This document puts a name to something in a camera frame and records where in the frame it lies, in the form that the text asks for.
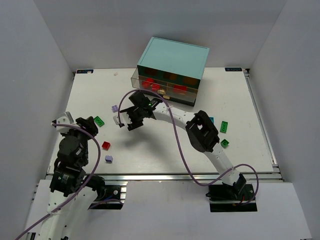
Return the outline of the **small red slope lego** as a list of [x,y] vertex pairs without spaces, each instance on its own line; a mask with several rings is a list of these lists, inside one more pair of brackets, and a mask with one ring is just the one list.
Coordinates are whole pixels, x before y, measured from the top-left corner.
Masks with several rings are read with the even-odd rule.
[[157,92],[159,89],[161,88],[161,86],[157,83],[152,84],[151,90],[153,92]]

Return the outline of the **long red lego brick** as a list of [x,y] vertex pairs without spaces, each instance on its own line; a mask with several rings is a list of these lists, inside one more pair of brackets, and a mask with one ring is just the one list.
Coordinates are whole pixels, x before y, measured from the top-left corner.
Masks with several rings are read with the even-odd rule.
[[180,95],[186,95],[188,91],[188,87],[184,85],[174,85],[173,86],[173,92],[175,94],[180,94]]

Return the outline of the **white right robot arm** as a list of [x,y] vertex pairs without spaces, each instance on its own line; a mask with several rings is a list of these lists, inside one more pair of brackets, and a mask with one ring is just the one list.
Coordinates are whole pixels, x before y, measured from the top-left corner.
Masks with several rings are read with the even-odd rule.
[[154,119],[171,123],[175,134],[178,133],[178,128],[185,130],[191,146],[210,160],[226,190],[238,196],[247,181],[225,154],[220,144],[219,132],[208,114],[203,110],[196,113],[187,112],[170,106],[157,93],[153,99],[146,97],[145,93],[146,90],[139,89],[129,91],[126,96],[133,105],[126,109],[118,109],[113,118],[115,123],[132,131],[143,126],[144,119]]

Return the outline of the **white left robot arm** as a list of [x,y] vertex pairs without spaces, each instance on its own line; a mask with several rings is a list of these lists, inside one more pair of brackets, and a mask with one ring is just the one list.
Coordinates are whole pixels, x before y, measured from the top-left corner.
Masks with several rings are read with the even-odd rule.
[[42,223],[38,240],[72,240],[84,223],[90,205],[105,196],[105,181],[87,175],[88,141],[98,134],[92,116],[73,119],[69,112],[53,121],[62,135],[50,183],[48,218]]

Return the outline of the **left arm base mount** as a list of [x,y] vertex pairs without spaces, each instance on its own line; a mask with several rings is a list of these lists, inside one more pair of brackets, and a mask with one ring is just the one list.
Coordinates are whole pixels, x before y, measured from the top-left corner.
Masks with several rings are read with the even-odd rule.
[[126,199],[127,182],[106,181],[91,210],[121,210]]

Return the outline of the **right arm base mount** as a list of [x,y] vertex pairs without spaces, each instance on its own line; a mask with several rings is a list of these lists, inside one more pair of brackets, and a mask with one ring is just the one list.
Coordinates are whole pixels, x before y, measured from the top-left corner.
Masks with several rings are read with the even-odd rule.
[[253,213],[257,212],[255,192],[252,184],[246,184],[238,195],[226,185],[213,184],[205,196],[209,199],[211,213]]

